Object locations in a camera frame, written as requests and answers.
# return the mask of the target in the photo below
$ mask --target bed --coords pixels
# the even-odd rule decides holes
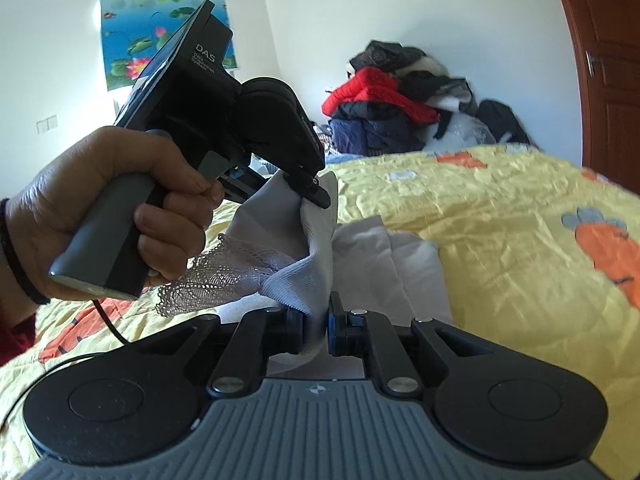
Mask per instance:
[[[439,244],[457,325],[593,381],[609,405],[594,462],[614,480],[640,471],[640,200],[602,177],[528,146],[500,145],[353,160],[338,177],[338,221],[380,215],[389,230]],[[209,246],[233,217],[224,203]],[[174,325],[157,291],[106,304],[130,340]],[[0,415],[43,370],[119,343],[87,303],[41,309],[36,346],[0,369]],[[86,328],[69,344],[69,332]],[[0,435],[0,478],[37,460],[20,410]]]

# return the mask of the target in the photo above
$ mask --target door handle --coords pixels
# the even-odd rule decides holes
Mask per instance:
[[[587,52],[586,55],[587,55],[587,65],[589,67],[589,75],[591,77],[595,77],[596,69],[601,62],[591,52]]]

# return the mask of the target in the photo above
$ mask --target wire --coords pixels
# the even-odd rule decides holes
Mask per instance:
[[[75,361],[79,361],[79,360],[82,360],[82,359],[90,359],[92,357],[97,357],[98,355],[102,355],[102,354],[104,354],[104,352],[92,352],[91,354],[82,354],[82,355],[78,355],[78,356],[75,356],[75,357],[71,357],[69,359],[66,359],[66,360],[56,364],[55,366],[52,366],[51,368],[49,368],[49,370],[47,370],[43,374],[40,374],[39,377],[36,380],[32,381],[31,384],[29,384],[29,386],[27,386],[22,391],[22,393],[18,396],[17,399],[15,399],[14,403],[9,408],[9,411],[6,412],[6,415],[2,419],[2,424],[0,424],[0,433],[2,433],[4,431],[4,427],[6,426],[7,421],[9,420],[9,417],[11,416],[12,412],[14,411],[14,409],[18,405],[18,403],[22,400],[22,398],[27,393],[29,393],[29,391],[31,391],[31,389],[36,384],[38,384],[41,380],[43,380],[46,376],[48,376],[50,373],[56,371],[58,368],[62,368],[63,366],[68,365],[69,363],[73,363]]]
[[[111,319],[109,319],[109,316],[107,316],[107,313],[104,311],[104,309],[102,308],[102,305],[98,300],[94,300],[94,307],[98,311],[98,314],[100,315],[102,320],[104,321],[104,324],[107,326],[110,332],[115,336],[115,338],[118,341],[120,341],[123,345],[128,345],[129,341],[127,341],[124,338],[124,336],[120,332],[118,332],[116,327],[114,327],[113,323],[111,322]]]

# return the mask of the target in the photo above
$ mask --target bracelet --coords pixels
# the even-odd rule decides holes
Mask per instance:
[[[14,245],[9,238],[9,228],[6,225],[6,204],[9,202],[8,198],[5,198],[0,202],[0,248],[4,253],[11,272],[14,274],[15,281],[20,285],[22,291],[30,298],[33,303],[37,305],[44,305],[49,303],[49,298],[40,293],[31,280],[24,272],[18,255],[15,253]]]

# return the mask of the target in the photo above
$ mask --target person's left hand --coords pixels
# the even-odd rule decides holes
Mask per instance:
[[[9,200],[7,225],[29,279],[48,298],[92,299],[49,278],[49,267],[78,229],[98,194],[123,173],[149,173],[169,193],[163,208],[143,204],[134,221],[142,233],[138,250],[159,274],[147,285],[176,280],[188,258],[200,254],[222,185],[194,170],[169,139],[114,126],[100,128],[50,163]]]

